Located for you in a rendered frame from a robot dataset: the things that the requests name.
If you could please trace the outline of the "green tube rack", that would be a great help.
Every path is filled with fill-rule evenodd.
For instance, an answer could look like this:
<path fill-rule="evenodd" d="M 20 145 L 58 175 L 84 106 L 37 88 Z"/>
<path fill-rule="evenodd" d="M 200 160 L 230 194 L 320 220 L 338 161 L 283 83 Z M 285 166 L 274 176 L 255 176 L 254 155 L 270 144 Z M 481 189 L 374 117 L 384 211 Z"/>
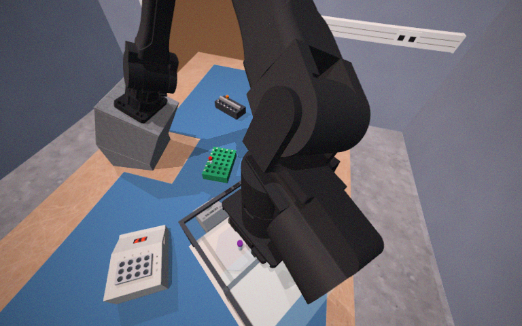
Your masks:
<path fill-rule="evenodd" d="M 209 159 L 207 160 L 202 173 L 203 179 L 228 183 L 237 151 L 213 147 L 210 156 L 213 158 L 213 163 L 210 164 Z"/>

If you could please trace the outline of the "blue bench mat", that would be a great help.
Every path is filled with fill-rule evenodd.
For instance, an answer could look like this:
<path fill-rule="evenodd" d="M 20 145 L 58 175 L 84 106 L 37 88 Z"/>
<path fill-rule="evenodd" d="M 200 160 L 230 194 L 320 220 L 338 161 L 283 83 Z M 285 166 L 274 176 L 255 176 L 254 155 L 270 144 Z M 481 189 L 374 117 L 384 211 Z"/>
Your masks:
<path fill-rule="evenodd" d="M 174 182 L 123 172 L 0 312 L 0 326 L 239 326 L 178 221 L 241 180 L 250 89 L 245 70 L 213 65 L 171 124 L 169 132 L 200 139 Z M 237 120 L 215 107 L 226 95 L 246 107 Z M 237 151 L 228 183 L 203 179 L 213 147 Z M 119 235 L 161 225 L 169 229 L 169 288 L 104 302 Z"/>

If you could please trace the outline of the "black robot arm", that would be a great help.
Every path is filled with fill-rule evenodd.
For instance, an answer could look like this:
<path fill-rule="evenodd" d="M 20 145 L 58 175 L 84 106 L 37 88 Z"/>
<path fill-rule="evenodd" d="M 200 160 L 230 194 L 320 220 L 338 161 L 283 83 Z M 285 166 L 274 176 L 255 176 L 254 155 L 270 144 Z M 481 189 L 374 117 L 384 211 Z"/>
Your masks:
<path fill-rule="evenodd" d="M 242 141 L 241 197 L 251 213 L 273 219 L 266 233 L 310 304 L 384 250 L 334 173 L 335 155 L 366 134 L 370 106 L 313 0 L 232 4 L 253 115 Z M 142 0 L 135 42 L 125 41 L 125 94 L 114 107 L 142 124 L 177 87 L 174 8 L 175 0 Z"/>

